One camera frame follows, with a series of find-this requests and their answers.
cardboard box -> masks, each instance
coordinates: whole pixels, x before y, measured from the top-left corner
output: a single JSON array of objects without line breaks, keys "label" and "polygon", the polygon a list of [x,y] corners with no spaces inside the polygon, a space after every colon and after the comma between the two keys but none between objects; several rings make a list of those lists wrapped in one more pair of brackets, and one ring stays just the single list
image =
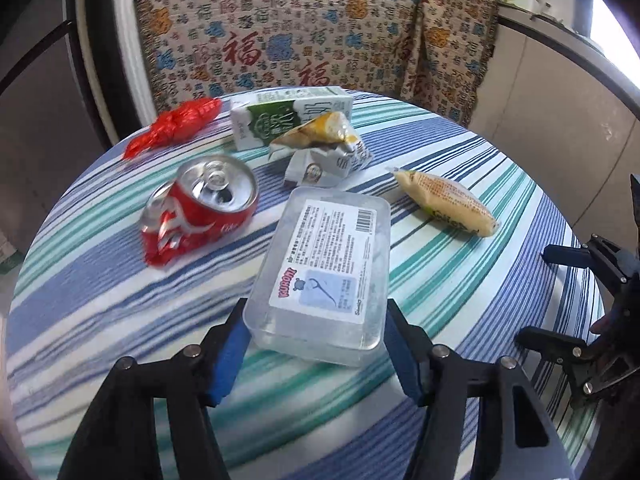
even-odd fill
[{"label": "cardboard box", "polygon": [[342,112],[351,120],[353,97],[339,86],[317,86],[242,94],[230,104],[234,141],[241,151],[267,146],[326,112]]}]

striped tablecloth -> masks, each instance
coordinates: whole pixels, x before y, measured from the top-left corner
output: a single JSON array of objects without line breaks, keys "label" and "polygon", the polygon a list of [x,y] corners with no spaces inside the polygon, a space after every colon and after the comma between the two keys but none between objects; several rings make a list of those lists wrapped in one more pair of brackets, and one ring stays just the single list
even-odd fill
[{"label": "striped tablecloth", "polygon": [[[594,409],[574,412],[559,367],[513,345],[525,325],[587,337],[602,314],[588,270],[549,267],[546,244],[577,239],[542,190],[481,137],[409,104],[354,92],[353,125],[375,154],[341,188],[391,204],[389,294],[410,323],[467,358],[524,363],[580,470],[596,434]],[[7,370],[18,428],[43,479],[55,478],[88,403],[116,359],[168,358],[199,342],[249,293],[289,191],[265,148],[234,153],[255,171],[247,229],[166,269],[147,267],[136,221],[180,163],[232,152],[228,104],[188,144],[134,162],[123,143],[62,196],[22,267],[8,318]],[[502,226],[475,238],[432,221],[399,189],[390,166],[457,180]],[[469,402],[458,477],[470,468],[478,403]],[[387,357],[351,369],[249,348],[235,389],[210,412],[234,480],[400,479],[424,412],[402,394]],[[165,478],[176,478],[166,407],[156,404]]]}]

blue gripper pad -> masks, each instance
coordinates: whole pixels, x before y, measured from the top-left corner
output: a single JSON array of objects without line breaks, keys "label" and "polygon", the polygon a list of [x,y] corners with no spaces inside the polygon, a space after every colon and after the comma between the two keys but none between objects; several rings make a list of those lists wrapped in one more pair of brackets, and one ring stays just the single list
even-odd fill
[{"label": "blue gripper pad", "polygon": [[400,385],[404,394],[419,403],[424,397],[422,386],[420,385],[420,370],[418,363],[402,337],[393,316],[386,311],[385,322],[385,346],[391,357],[391,362],[398,374]]},{"label": "blue gripper pad", "polygon": [[220,349],[213,368],[209,396],[215,404],[219,404],[222,399],[231,393],[242,366],[244,354],[249,346],[249,341],[251,341],[251,333],[244,324],[242,316],[239,316],[236,324],[229,332],[224,346]]}]

can top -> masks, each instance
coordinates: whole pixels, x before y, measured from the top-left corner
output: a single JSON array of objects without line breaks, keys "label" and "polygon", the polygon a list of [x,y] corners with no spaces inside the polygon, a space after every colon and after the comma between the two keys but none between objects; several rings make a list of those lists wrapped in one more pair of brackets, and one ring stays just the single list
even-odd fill
[{"label": "can top", "polygon": [[251,169],[227,155],[200,156],[178,168],[176,182],[194,200],[222,212],[248,208],[258,194]]}]

red plastic bag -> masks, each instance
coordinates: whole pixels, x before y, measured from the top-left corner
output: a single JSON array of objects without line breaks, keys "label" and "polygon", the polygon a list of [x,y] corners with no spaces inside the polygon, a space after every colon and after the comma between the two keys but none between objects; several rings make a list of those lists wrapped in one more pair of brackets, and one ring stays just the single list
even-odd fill
[{"label": "red plastic bag", "polygon": [[215,119],[222,110],[222,101],[203,97],[182,103],[175,110],[162,112],[148,132],[132,139],[123,158],[133,158],[145,150],[181,144]]}]

